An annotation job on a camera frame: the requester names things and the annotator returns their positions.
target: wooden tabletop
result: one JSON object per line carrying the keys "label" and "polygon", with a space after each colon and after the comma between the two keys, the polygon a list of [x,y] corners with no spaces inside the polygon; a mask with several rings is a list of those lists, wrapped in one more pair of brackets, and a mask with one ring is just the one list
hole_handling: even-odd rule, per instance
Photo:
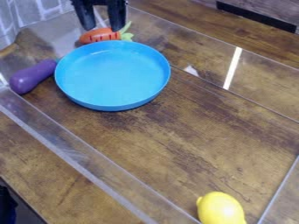
{"label": "wooden tabletop", "polygon": [[[165,2],[132,0],[130,4],[297,67],[295,35],[193,2]],[[30,52],[41,54],[36,52],[41,46],[28,44],[25,35],[16,45],[32,48],[29,59],[36,57]],[[50,56],[50,50],[41,49]],[[14,50],[8,57],[18,56]],[[197,197],[222,191],[241,203],[247,223],[257,222],[295,161],[296,122],[176,68],[158,97],[126,112],[78,107],[52,78],[24,99],[190,215],[196,217]],[[0,119],[1,177],[49,223],[141,222],[5,115]]]}

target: carrot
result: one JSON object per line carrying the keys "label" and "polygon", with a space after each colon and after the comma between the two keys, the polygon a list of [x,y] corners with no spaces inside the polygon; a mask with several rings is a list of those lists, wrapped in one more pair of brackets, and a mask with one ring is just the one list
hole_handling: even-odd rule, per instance
{"label": "carrot", "polygon": [[81,44],[89,44],[93,42],[104,41],[104,40],[116,40],[116,39],[124,39],[124,40],[130,40],[133,34],[132,33],[125,33],[128,27],[130,25],[130,22],[126,23],[125,27],[116,32],[112,32],[109,27],[98,28],[96,30],[85,32],[80,37],[78,37],[78,42]]}

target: purple eggplant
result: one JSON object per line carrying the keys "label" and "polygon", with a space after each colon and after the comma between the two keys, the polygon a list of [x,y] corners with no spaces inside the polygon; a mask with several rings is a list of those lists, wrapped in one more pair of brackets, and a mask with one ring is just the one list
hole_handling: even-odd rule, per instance
{"label": "purple eggplant", "polygon": [[17,71],[9,79],[10,89],[18,95],[26,94],[53,74],[56,66],[53,59],[44,59],[34,66]]}

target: blue plastic plate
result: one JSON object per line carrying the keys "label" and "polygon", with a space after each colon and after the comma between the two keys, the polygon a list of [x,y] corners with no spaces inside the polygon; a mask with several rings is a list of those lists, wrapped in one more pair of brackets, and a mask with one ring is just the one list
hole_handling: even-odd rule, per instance
{"label": "blue plastic plate", "polygon": [[64,94],[82,107],[133,109],[161,92],[170,77],[165,57],[149,46],[121,40],[81,46],[54,70]]}

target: yellow lemon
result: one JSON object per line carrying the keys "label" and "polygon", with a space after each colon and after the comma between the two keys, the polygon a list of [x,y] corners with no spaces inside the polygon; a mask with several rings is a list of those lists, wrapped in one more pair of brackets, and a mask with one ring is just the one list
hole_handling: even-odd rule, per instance
{"label": "yellow lemon", "polygon": [[224,192],[209,192],[196,201],[201,224],[247,224],[238,202]]}

